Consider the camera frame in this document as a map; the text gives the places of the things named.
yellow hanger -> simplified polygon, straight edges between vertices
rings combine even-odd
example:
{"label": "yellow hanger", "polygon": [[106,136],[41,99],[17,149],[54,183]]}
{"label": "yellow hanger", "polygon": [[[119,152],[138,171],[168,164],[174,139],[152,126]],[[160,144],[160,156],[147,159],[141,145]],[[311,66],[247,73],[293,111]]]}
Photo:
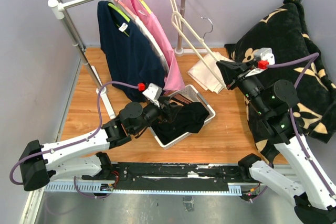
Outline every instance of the yellow hanger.
{"label": "yellow hanger", "polygon": [[142,4],[142,6],[145,7],[145,9],[147,10],[147,12],[148,12],[149,14],[151,14],[152,11],[149,9],[149,7],[148,7],[148,5],[145,3],[145,1],[144,1],[144,0],[139,0],[139,1],[140,1],[140,3]]}
{"label": "yellow hanger", "polygon": [[131,19],[125,13],[123,13],[122,10],[117,8],[112,3],[108,3],[108,6],[110,6],[112,9],[116,10],[127,22],[130,22]]}

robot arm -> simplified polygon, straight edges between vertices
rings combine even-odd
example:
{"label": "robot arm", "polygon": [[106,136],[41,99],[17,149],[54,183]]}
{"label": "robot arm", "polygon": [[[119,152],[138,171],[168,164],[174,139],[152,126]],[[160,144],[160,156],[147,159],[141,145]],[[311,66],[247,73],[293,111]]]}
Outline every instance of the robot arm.
{"label": "robot arm", "polygon": [[291,124],[288,110],[299,102],[295,87],[289,81],[278,80],[264,88],[255,76],[273,64],[270,48],[261,48],[255,53],[254,60],[246,63],[217,62],[225,83],[229,83],[227,88],[238,87],[246,96],[259,114],[269,141],[289,162],[301,184],[277,173],[254,154],[243,158],[238,165],[245,171],[245,176],[264,183],[286,198],[303,223],[334,223],[336,187],[309,150],[304,135],[298,139]]}
{"label": "robot arm", "polygon": [[[162,89],[150,84],[143,94],[148,99],[146,107],[137,102],[125,106],[119,115],[104,124],[93,136],[94,131],[69,140],[40,145],[38,140],[28,143],[20,159],[34,153],[44,153],[20,164],[24,190],[31,191],[47,185],[51,180],[70,176],[86,176],[91,179],[108,179],[113,166],[106,153],[131,141],[155,120],[172,122],[181,106],[170,104],[170,98],[161,96]],[[98,152],[91,157],[78,158]]]}

pink shirt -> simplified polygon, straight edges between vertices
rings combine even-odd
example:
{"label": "pink shirt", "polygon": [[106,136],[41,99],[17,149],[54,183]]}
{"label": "pink shirt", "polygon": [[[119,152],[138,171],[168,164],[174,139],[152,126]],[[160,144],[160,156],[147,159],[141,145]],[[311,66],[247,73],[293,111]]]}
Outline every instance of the pink shirt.
{"label": "pink shirt", "polygon": [[134,11],[133,13],[135,13],[144,23],[148,31],[153,35],[167,60],[169,72],[165,79],[164,90],[175,91],[184,89],[185,85],[176,61],[174,49],[169,43],[169,40],[157,17],[154,13],[149,14],[139,0],[124,0],[123,2],[131,11]]}

black cloth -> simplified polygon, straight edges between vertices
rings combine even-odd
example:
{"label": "black cloth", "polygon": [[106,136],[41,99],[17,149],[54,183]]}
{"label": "black cloth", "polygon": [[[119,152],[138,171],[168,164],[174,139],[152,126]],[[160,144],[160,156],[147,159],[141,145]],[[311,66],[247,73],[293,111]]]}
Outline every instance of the black cloth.
{"label": "black cloth", "polygon": [[[98,24],[100,48],[106,60],[113,81],[131,85],[154,83],[164,87],[164,69],[153,52],[149,41],[131,20],[127,22],[118,11],[108,6],[108,1],[98,3]],[[119,27],[128,25],[122,32]],[[144,102],[139,90],[114,85],[125,92],[133,102]]]}
{"label": "black cloth", "polygon": [[184,105],[172,123],[157,123],[152,129],[163,144],[168,144],[186,132],[198,133],[209,112],[200,102]]}
{"label": "black cloth", "polygon": [[[314,52],[321,54],[319,48],[308,36],[304,10],[296,0],[284,0],[284,4],[264,17],[236,44],[226,44],[229,56],[236,62],[246,62],[254,58],[254,52],[262,47],[270,47],[276,64],[296,60]],[[295,83],[307,62],[294,66],[268,69],[257,78],[268,87],[279,79]],[[300,103],[293,108],[293,114],[303,132],[325,143],[336,131],[336,86],[326,74],[320,56],[303,75],[297,95]],[[257,149],[270,162],[279,153],[272,146],[260,127],[259,115],[245,101],[248,126],[252,132]]]}

green hanger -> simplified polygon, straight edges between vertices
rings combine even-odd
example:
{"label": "green hanger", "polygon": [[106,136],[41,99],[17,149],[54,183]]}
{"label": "green hanger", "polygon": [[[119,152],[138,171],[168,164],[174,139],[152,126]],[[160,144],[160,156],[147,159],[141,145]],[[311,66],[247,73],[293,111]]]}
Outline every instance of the green hanger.
{"label": "green hanger", "polygon": [[122,10],[117,8],[112,3],[108,3],[108,6],[110,6],[112,9],[116,10],[128,23],[130,22],[131,19],[125,13],[123,13]]}

